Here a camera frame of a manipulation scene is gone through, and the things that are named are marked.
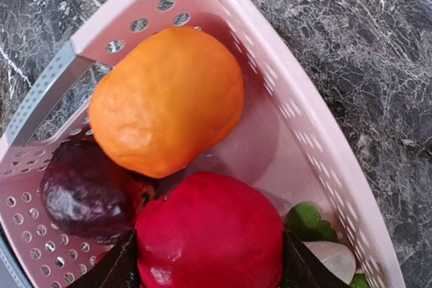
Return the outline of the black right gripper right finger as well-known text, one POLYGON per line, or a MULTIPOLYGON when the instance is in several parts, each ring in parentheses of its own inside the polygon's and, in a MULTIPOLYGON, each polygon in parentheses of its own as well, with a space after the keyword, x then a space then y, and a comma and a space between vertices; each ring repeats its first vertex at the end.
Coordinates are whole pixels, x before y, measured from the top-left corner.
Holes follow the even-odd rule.
POLYGON ((283 236, 282 287, 288 288, 349 288, 331 273, 324 264, 291 231, 283 236))

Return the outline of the red toy apple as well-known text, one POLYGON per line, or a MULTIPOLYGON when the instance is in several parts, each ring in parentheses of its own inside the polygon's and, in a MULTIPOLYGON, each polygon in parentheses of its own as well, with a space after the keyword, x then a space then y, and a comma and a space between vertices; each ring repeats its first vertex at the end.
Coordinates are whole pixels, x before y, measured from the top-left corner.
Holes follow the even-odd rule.
POLYGON ((284 225, 270 201, 233 177, 197 173, 136 221, 145 287, 278 287, 284 225))

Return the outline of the orange toy fruit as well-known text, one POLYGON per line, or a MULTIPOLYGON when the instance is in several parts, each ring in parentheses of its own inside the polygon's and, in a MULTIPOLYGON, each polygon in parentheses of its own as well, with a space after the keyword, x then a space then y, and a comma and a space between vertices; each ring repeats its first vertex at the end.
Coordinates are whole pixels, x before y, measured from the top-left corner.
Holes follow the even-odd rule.
POLYGON ((153 178, 187 167, 239 124, 242 70, 215 37, 190 26, 140 43, 97 85, 88 116, 118 165, 153 178))

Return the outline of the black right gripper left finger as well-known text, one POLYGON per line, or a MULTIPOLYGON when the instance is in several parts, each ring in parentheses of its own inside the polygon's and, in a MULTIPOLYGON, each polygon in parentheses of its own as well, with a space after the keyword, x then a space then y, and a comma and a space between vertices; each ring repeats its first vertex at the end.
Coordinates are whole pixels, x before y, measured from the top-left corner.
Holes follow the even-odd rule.
POLYGON ((69 288, 137 287, 136 231, 128 231, 85 275, 69 288))

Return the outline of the white toy cabbage with leaves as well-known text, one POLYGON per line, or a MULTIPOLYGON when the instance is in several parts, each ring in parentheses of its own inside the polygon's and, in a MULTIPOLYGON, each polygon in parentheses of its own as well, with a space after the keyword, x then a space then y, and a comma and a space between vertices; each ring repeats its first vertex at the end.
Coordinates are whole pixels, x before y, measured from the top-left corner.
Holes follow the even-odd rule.
POLYGON ((299 203, 285 217, 285 231, 291 231, 324 264, 350 287, 368 287, 364 275, 357 273, 356 260, 349 248, 338 242, 330 222, 321 218, 311 204, 299 203))

